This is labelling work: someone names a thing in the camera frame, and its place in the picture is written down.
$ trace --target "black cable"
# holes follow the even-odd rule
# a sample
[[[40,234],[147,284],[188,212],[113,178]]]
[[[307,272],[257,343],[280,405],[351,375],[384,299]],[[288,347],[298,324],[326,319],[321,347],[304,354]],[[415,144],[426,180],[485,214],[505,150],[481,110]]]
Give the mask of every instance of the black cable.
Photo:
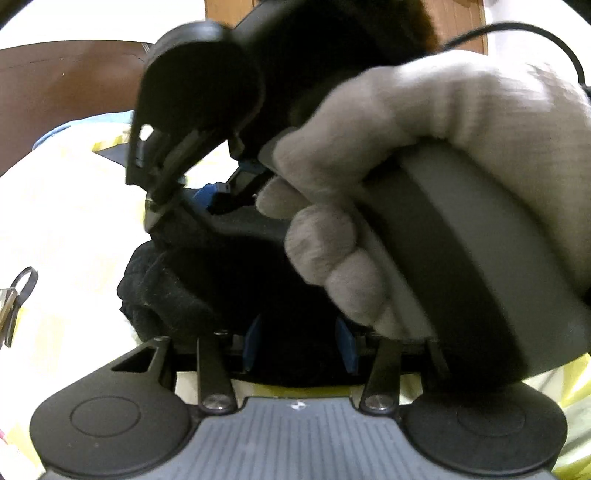
[[[570,61],[573,63],[574,69],[577,71],[578,83],[580,85],[585,84],[585,73],[583,71],[583,66],[581,65],[581,62],[579,61],[577,56],[574,54],[574,52],[570,49],[570,47],[566,43],[564,43],[562,40],[560,40],[553,33],[550,33],[549,31],[544,30],[543,28],[536,27],[535,25],[531,25],[528,23],[498,22],[498,23],[493,23],[490,25],[484,25],[483,27],[475,28],[474,30],[470,30],[467,33],[464,33],[462,35],[458,35],[455,38],[452,38],[449,42],[447,42],[441,48],[441,51],[451,50],[451,49],[457,47],[458,45],[461,45],[462,43],[472,40],[473,38],[480,37],[482,35],[486,35],[487,33],[500,32],[500,31],[506,31],[506,30],[523,30],[523,31],[527,31],[527,32],[536,33],[538,35],[541,35],[542,37],[547,38],[548,40],[551,40],[555,45],[558,45],[564,53],[567,54]]]

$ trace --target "yellow fabric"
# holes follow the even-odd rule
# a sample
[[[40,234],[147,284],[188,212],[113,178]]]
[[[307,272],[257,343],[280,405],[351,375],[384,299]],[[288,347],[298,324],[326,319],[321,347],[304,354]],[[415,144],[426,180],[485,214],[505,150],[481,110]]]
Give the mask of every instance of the yellow fabric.
[[[43,471],[28,436],[35,408],[59,389],[137,344],[118,311],[116,286],[133,250],[149,239],[142,219],[145,192],[125,185],[124,169],[92,153],[127,141],[128,125],[70,127],[0,177],[0,287],[24,267],[39,271],[21,309],[12,349],[0,350],[0,472],[33,480]],[[217,149],[187,173],[188,185],[223,181],[235,163]],[[530,379],[564,409],[569,438],[555,474],[591,479],[591,359]],[[420,393],[403,379],[406,399]],[[286,390],[236,382],[238,396],[359,396],[359,387]]]

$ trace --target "gray knit glove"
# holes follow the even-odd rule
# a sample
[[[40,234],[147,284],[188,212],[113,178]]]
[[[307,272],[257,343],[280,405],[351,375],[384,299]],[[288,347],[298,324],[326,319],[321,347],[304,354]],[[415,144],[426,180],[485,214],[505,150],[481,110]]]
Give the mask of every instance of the gray knit glove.
[[[578,85],[530,66],[451,51],[380,67],[337,87],[272,155],[280,177],[257,207],[293,218],[285,250],[353,321],[397,337],[384,280],[350,217],[307,198],[354,188],[420,137],[465,151],[528,205],[582,293],[591,284],[591,108]]]

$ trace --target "black strap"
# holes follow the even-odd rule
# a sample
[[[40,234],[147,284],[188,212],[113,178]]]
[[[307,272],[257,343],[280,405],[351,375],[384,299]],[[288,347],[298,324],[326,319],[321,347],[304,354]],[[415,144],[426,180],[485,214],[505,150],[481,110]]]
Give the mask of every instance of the black strap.
[[[18,283],[25,277],[25,275],[29,275],[27,283],[19,292],[17,298],[14,300],[14,304],[12,305],[12,310],[8,316],[8,323],[7,323],[7,332],[6,337],[4,338],[4,345],[7,348],[12,346],[12,337],[14,335],[14,330],[17,327],[17,316],[18,312],[21,309],[21,306],[27,298],[31,295],[33,290],[35,289],[35,285],[37,285],[37,280],[39,279],[39,273],[33,267],[27,267],[22,272],[20,272],[17,277],[12,281],[10,285],[11,288],[16,288]]]

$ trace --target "round black pad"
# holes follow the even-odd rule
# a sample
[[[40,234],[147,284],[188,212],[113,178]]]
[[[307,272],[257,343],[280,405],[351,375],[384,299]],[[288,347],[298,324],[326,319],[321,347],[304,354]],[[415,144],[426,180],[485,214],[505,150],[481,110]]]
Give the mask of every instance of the round black pad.
[[[524,385],[495,393],[427,393],[404,417],[407,436],[458,472],[517,476],[551,467],[566,440],[558,405]]]
[[[191,427],[186,405],[141,374],[124,376],[115,384],[74,384],[39,406],[30,433],[46,468],[84,478],[130,476],[178,450]]]
[[[258,67],[230,28],[191,22],[150,50],[135,115],[168,134],[231,128],[256,110],[263,89]]]
[[[72,425],[93,437],[115,437],[132,429],[141,418],[139,407],[126,398],[99,397],[72,412]]]

